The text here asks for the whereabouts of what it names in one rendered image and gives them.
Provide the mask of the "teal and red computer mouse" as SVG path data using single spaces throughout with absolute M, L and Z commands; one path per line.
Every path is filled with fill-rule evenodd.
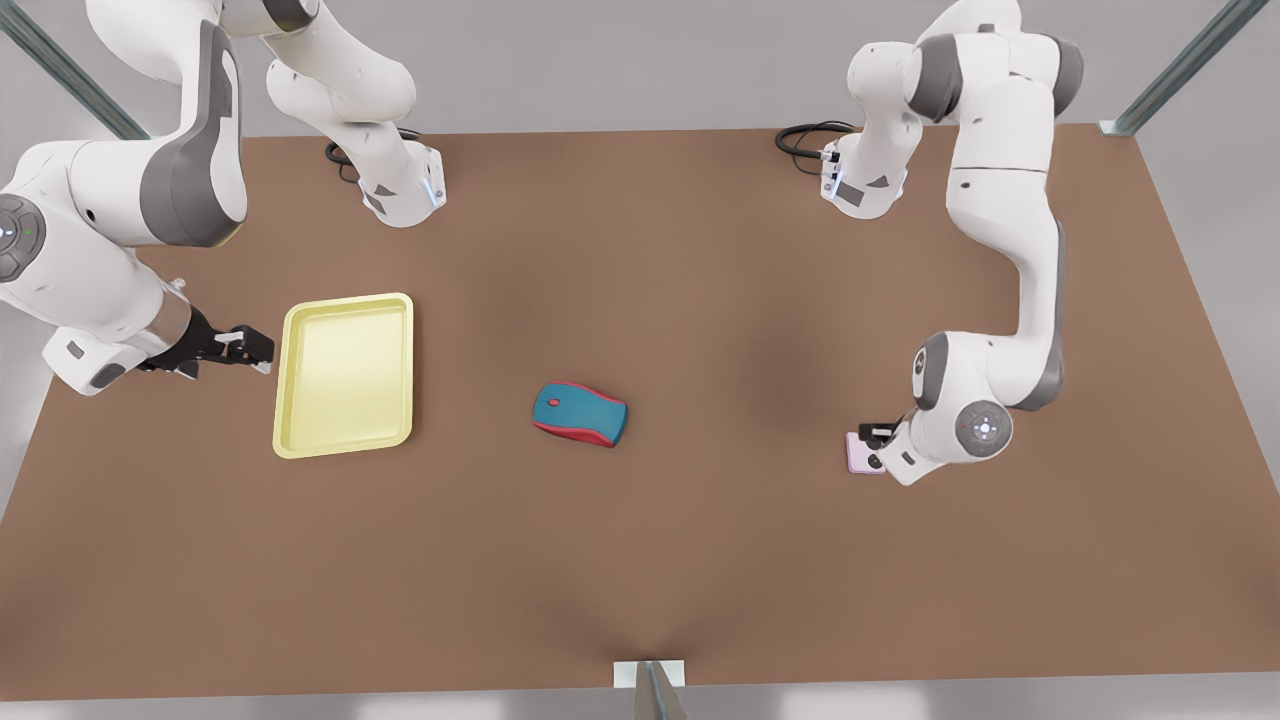
M 532 407 L 532 424 L 549 434 L 607 448 L 617 446 L 628 406 L 586 386 L 545 384 Z

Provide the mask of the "silver frame post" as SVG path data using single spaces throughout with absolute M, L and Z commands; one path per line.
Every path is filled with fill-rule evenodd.
M 15 0 L 0 0 L 0 31 L 100 124 L 122 140 L 150 135 Z
M 1100 120 L 1102 136 L 1133 137 L 1234 40 L 1271 0 L 1228 0 L 1117 118 Z
M 684 660 L 613 662 L 613 687 L 634 689 L 632 720 L 689 720 L 677 692 L 686 687 Z

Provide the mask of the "yellow rectangular tray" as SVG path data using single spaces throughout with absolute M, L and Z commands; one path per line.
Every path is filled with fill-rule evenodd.
M 404 293 L 293 306 L 271 445 L 283 459 L 390 448 L 413 425 L 413 304 Z

